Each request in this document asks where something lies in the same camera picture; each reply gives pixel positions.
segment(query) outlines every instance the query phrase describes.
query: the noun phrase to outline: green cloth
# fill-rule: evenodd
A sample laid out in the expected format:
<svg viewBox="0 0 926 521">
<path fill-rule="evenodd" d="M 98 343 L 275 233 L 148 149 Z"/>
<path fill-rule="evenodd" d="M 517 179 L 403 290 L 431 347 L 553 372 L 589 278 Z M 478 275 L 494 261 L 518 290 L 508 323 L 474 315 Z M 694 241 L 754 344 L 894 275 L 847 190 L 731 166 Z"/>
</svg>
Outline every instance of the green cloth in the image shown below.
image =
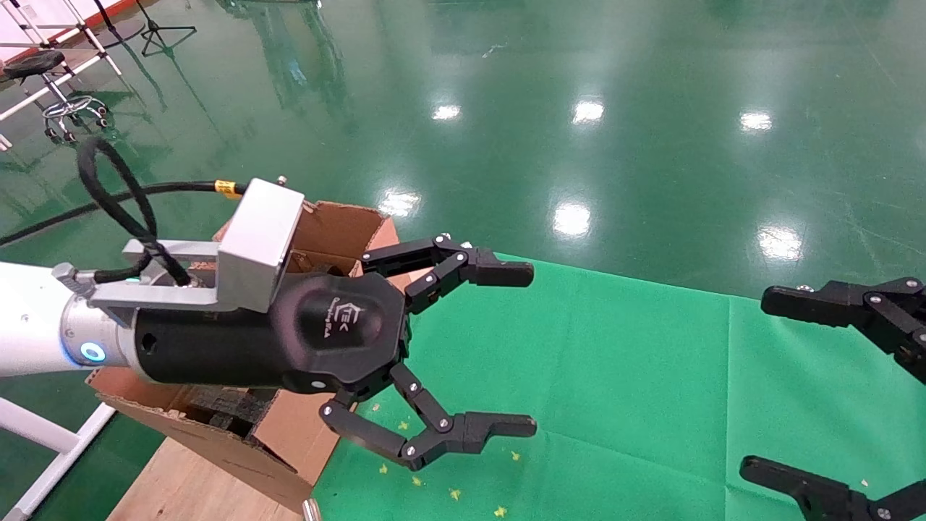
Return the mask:
<svg viewBox="0 0 926 521">
<path fill-rule="evenodd" d="M 314 494 L 325 521 L 802 519 L 739 477 L 748 454 L 871 498 L 926 477 L 926 389 L 855 330 L 535 266 L 530 288 L 462 286 L 415 317 L 407 363 L 450 413 L 531 414 L 537 435 L 418 473 L 339 443 Z M 392 389 L 359 412 L 422 429 Z"/>
</svg>

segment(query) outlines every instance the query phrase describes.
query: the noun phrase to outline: green floor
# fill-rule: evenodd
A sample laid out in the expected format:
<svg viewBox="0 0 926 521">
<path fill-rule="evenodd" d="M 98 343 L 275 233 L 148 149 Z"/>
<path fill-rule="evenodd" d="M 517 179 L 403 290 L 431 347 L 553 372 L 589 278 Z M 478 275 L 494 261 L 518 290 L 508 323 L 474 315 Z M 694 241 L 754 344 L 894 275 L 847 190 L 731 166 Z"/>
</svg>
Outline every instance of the green floor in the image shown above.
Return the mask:
<svg viewBox="0 0 926 521">
<path fill-rule="evenodd" d="M 757 297 L 922 276 L 926 4 L 919 0 L 189 0 L 199 31 L 82 75 L 143 183 L 285 175 L 309 198 L 379 207 L 405 238 Z M 167 34 L 167 38 L 178 38 Z M 21 99 L 0 92 L 0 107 Z M 87 201 L 37 110 L 0 122 L 0 234 Z M 203 239 L 222 197 L 155 200 L 164 237 Z M 121 265 L 94 216 L 0 260 Z M 0 383 L 76 428 L 79 375 Z M 158 435 L 118 418 L 38 519 L 104 519 Z M 0 432 L 0 512 L 50 461 Z"/>
</svg>

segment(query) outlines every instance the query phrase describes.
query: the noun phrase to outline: robotic arm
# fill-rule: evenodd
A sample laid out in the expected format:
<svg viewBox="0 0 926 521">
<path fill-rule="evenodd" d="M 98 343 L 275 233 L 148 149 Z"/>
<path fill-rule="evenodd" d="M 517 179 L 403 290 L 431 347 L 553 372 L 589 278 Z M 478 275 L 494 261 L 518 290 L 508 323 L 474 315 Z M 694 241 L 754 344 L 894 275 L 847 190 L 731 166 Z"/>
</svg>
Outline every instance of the robotic arm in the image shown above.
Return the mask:
<svg viewBox="0 0 926 521">
<path fill-rule="evenodd" d="M 0 263 L 0 376 L 131 367 L 161 383 L 334 393 L 321 407 L 334 432 L 410 469 L 447 452 L 478 453 L 491 436 L 529 437 L 530 416 L 449 414 L 405 366 L 408 316 L 464 282 L 527 286 L 533 267 L 464 248 L 448 236 L 367 251 L 359 277 L 287 273 L 302 194 L 253 180 L 221 243 L 132 240 L 130 260 L 163 248 L 206 261 L 176 286 L 150 262 L 138 280 L 94 281 L 70 264 Z M 386 277 L 432 268 L 403 292 Z M 350 411 L 395 386 L 425 430 L 406 440 Z"/>
<path fill-rule="evenodd" d="M 905 277 L 877 286 L 830 281 L 820 291 L 773 286 L 762 296 L 762 311 L 813 324 L 851 325 L 926 384 L 924 303 L 921 280 Z M 912 521 L 926 515 L 926 480 L 870 500 L 845 483 L 758 456 L 743 459 L 740 476 L 794 498 L 807 521 Z"/>
</svg>

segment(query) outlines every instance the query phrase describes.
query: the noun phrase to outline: caster wheel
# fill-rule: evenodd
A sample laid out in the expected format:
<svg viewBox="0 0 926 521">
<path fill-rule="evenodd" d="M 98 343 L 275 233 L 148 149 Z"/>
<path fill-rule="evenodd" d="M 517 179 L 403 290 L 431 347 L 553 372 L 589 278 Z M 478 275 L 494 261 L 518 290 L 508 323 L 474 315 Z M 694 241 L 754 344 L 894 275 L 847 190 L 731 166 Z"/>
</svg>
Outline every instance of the caster wheel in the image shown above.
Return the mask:
<svg viewBox="0 0 926 521">
<path fill-rule="evenodd" d="M 61 138 L 58 137 L 58 134 L 56 134 L 52 129 L 45 129 L 45 135 L 48 136 L 48 139 L 50 139 L 52 143 L 56 145 L 61 143 Z"/>
</svg>

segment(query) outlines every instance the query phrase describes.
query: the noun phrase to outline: blue indicator light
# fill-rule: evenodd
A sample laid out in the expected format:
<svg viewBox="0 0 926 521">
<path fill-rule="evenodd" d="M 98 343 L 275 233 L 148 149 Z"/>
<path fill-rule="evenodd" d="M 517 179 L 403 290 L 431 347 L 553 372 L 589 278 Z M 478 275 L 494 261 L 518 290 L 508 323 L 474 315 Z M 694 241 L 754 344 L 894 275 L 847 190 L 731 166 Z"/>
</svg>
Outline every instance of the blue indicator light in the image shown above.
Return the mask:
<svg viewBox="0 0 926 521">
<path fill-rule="evenodd" d="M 91 362 L 102 362 L 106 359 L 106 353 L 103 352 L 103 348 L 93 342 L 84 342 L 81 344 L 81 354 L 87 357 L 87 360 Z"/>
</svg>

